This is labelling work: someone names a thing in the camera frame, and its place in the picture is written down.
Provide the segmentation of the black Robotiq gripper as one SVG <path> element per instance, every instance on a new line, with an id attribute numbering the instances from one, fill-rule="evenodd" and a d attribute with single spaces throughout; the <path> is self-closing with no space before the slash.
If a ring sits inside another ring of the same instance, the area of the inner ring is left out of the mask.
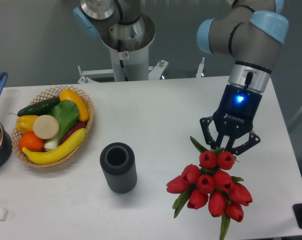
<path id="1" fill-rule="evenodd" d="M 260 143 L 260 137 L 254 132 L 253 119 L 261 101 L 262 95 L 232 85 L 227 85 L 217 111 L 213 116 L 199 120 L 205 142 L 211 149 L 221 147 L 223 135 L 230 137 L 226 151 L 240 155 Z M 218 132 L 216 139 L 211 135 L 209 126 L 215 123 Z M 248 133 L 248 140 L 233 147 L 235 140 Z"/>

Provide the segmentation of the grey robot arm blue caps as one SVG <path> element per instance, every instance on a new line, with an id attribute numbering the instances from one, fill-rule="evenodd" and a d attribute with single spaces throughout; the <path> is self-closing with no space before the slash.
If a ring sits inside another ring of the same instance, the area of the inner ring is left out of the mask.
<path id="1" fill-rule="evenodd" d="M 196 42 L 203 52 L 235 59 L 218 109 L 200 124 L 212 149 L 227 136 L 226 150 L 240 155 L 260 142 L 253 119 L 285 42 L 288 20 L 281 15 L 280 0 L 235 0 L 231 7 L 230 14 L 205 20 L 197 30 Z M 141 12 L 140 1 L 83 0 L 73 15 L 87 35 L 99 37 L 109 49 L 115 81 L 160 77 L 159 68 L 149 68 L 155 26 Z"/>

